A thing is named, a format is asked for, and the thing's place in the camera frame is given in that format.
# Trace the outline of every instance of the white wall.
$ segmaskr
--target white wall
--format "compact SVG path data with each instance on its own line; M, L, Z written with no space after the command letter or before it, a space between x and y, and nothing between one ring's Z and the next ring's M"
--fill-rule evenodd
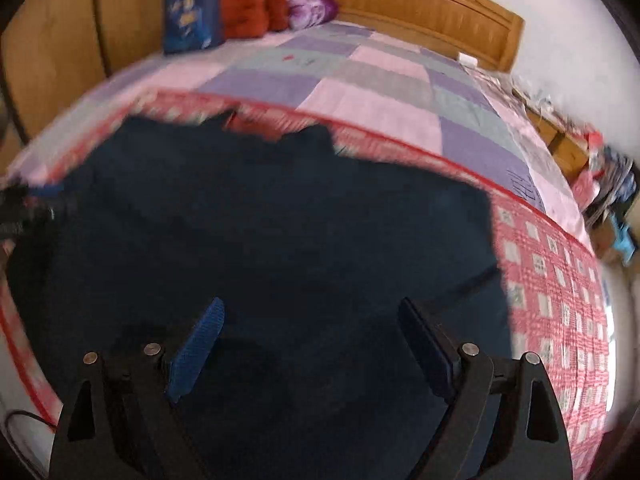
M634 389L634 402L640 402L640 276L631 281L631 294L635 305L636 338L634 350L636 352L636 383Z
M493 0L526 22L512 73L640 160L640 64L600 0Z
M616 379L609 388L614 388L613 405L607 414L606 431L615 427L618 416L629 405L640 400L638 380L638 330L634 313L634 301L629 283L620 263L601 265L602 277L607 282L613 313L614 338L616 340Z
M9 410L27 410L38 413L15 369L6 344L4 333L0 331L0 420ZM4 424L0 424L4 434ZM18 416L11 424L12 436L20 449L27 454L40 470L49 469L49 457L53 446L53 433L44 424L25 416Z

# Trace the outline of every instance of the red trim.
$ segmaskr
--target red trim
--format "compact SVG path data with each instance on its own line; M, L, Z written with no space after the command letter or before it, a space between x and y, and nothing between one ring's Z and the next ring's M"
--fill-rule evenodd
M20 352L18 352L18 347L15 345L14 340L11 338L11 333L9 331L9 324L7 323L6 318L4 317L4 310L0 307L0 328L2 332L4 332L6 345L9 348L9 354L11 354L11 358L14 361L15 370L18 372L18 377L22 381L22 385L24 389L27 390L27 395L31 399L31 402L36 407L36 409L40 412L40 415L45 420L49 421L51 424L56 424L55 418L51 416L51 414L47 411L44 404L41 402L40 397L36 389L31 384L31 380L27 373L26 368L22 360L20 359Z
M504 192L507 195L510 195L511 198L513 198L517 202L520 202L522 205L525 205L526 207L531 209L536 215L538 215L540 218L542 218L543 220L551 223L556 228L560 229L562 232L564 232L564 234L566 234L567 236L571 237L575 242L577 242L582 247L584 247L584 249L589 254L593 255L593 253L589 250L589 248L587 246L585 246L580 240L578 240L578 238L573 236L571 233L568 233L562 226L558 225L557 222L555 222L553 219L549 218L549 216L547 216L545 213L540 211L540 209L537 209L537 208L533 207L529 202L527 202L523 198L517 196L513 191L510 191L510 190L506 189L505 187L500 186L499 184L496 184L493 180L489 180L487 177L482 176L482 175L476 173L475 171L472 171L469 168L466 168L465 166L462 166L461 164L453 162L452 160L449 160L448 158L445 158L445 157L443 157L441 155L437 155L436 153L428 152L427 150L419 148L418 146L414 146L412 144L407 144L403 140L395 139L394 137L388 137L388 136L386 136L385 134L383 134L381 132L376 132L376 131L373 131L373 130L369 130L367 128L359 126L358 124L347 123L347 122L345 122L343 120L340 120L340 119L334 119L334 118L331 118L331 117L328 117L328 116L324 116L324 115L321 115L321 114L308 112L307 110L299 110L297 108L287 108L286 106L277 105L277 104L271 104L271 103L265 103L265 102L262 102L262 101L253 101L251 99L238 100L238 98L235 98L235 97L229 97L229 96L222 95L222 94L204 93L204 92L178 92L178 91L172 91L172 90L166 90L166 89L157 89L157 92L158 93L167 94L167 95L175 95L175 96L189 96L190 94L212 95L212 96L215 96L215 97L219 97L219 98L230 100L232 102L231 105L251 104L253 106L257 106L257 107L260 107L260 108L278 108L279 110L290 112L290 113L293 112L293 113L301 115L303 117L304 116L313 117L313 118L316 118L316 119L319 119L319 120L328 121L330 123L339 124L340 126L345 126L347 128L354 128L356 130L362 130L363 132L367 132L368 134L371 134L371 135L373 135L375 137L383 139L386 142L389 142L389 141L395 142L396 144L399 144L400 146L404 146L404 147L409 148L411 150L414 150L416 152L419 152L419 153L422 153L422 154L425 154L425 155L428 155L428 156L432 156L433 158L436 158L437 160L440 160L440 161L442 161L442 162L444 162L446 164L449 164L452 168L455 168L455 169L457 169L459 171L463 171L463 172L469 174L470 176L472 176L472 177L476 178L477 180L479 180L480 182L484 183L486 186L492 187L494 189L497 189L500 192Z

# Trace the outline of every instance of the blue cloth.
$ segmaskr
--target blue cloth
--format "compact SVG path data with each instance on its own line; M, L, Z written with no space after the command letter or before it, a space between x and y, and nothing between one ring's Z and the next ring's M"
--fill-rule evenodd
M632 171L629 171L624 181L622 182L622 186L618 190L618 200L620 202L626 202L631 198L633 193L636 192L636 176Z
M50 198L52 196L59 195L63 189L64 188L61 184L47 184L44 186L30 187L29 196Z
M164 394L172 403L193 390L224 322L225 305L220 298L215 298L168 363L169 378Z
M611 222L613 231L616 234L613 248L622 255L622 264L626 267L631 262L634 252L636 252L636 244L631 239L631 234L629 234L629 226L624 223L618 224L618 219L613 213L610 213L608 221Z
M78 213L41 303L20 282L18 244L12 294L47 379L64 398L85 352L140 351L216 295L224 329L177 405L216 478L404 480L446 406L404 341L399 301L429 301L454 338L511 355L488 198L335 156L322 126L273 143L224 121L130 118L98 147L65 181ZM488 415L466 478L492 427Z
M164 0L165 54L204 50L224 41L219 0Z

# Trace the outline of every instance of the pink square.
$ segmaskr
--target pink square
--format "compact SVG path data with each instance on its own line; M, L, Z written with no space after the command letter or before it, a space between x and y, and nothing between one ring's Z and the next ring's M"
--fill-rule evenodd
M25 148L14 158L8 174L11 178L20 176L32 186L43 186L49 179L47 165L40 160L36 152L29 148Z
M387 36L386 34L380 34L379 32L374 32L370 37L370 40L379 41L380 43L386 43L388 45L397 46L399 48L404 48L405 50L410 50L411 52L416 52L420 54L420 47L413 43L407 43L406 41L396 40L396 38L392 38L391 36Z
M533 183L538 188L540 198L545 205L546 215L556 222L562 229L578 238L588 250L593 253L591 240L584 227L584 218L580 214L573 197L568 197L556 189L540 173L529 168Z
M377 66L390 72L415 77L416 79L422 79L427 82L429 81L429 74L427 74L426 69L422 65L369 46L359 46L353 51L353 54L349 56L349 59Z
M115 100L128 104L149 88L193 90L213 79L225 68L226 66L220 63L181 59L142 80L136 81L117 94Z
M298 34L298 32L293 32L291 30L283 32L267 32L263 37L258 38L257 40L232 40L227 41L227 43L238 42L242 44L252 44L255 46L279 46L289 40L292 40Z
M298 109L356 124L427 152L442 154L437 115L370 90L326 78Z

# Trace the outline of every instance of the blue bag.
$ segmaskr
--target blue bag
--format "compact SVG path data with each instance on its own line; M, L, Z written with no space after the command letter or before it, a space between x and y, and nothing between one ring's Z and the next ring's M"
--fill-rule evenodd
M219 0L164 0L165 54L204 50L222 43Z

